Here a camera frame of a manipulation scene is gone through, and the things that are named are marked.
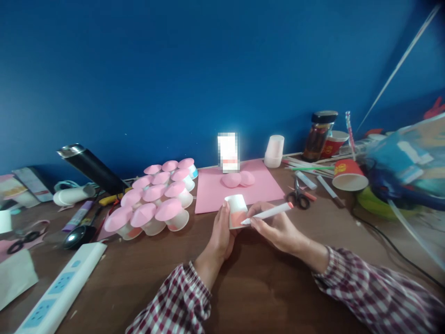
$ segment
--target plaid shirt sleeve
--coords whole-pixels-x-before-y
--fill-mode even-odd
[[[181,264],[125,333],[204,333],[210,297],[192,262]]]
[[[444,305],[406,276],[364,262],[346,249],[329,250],[321,291],[343,302],[373,333],[439,333]]]

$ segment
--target white power strip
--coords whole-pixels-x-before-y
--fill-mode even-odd
[[[106,248],[103,243],[82,245],[22,322],[16,334],[53,334]]]

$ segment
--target red paper cup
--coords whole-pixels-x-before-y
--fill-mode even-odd
[[[339,160],[335,163],[332,185],[340,190],[357,191],[369,184],[358,164],[352,159]]]
[[[322,158],[331,158],[338,152],[340,147],[349,139],[349,134],[343,131],[332,131],[332,135],[328,137],[321,153]]]

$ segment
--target white marker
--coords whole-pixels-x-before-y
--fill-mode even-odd
[[[266,219],[266,218],[269,218],[271,216],[275,216],[276,214],[279,214],[281,212],[290,210],[292,208],[293,208],[292,203],[288,202],[288,203],[284,203],[284,204],[281,204],[279,206],[273,207],[272,209],[269,209],[269,210],[263,211],[261,213],[258,213],[256,215],[254,215],[254,217],[258,218],[258,219]],[[241,225],[250,225],[250,218],[247,218],[247,219],[243,220],[241,222]]]

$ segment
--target thermos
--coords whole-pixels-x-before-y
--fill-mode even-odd
[[[116,174],[82,145],[64,146],[57,153],[110,195],[120,194],[127,188]]]

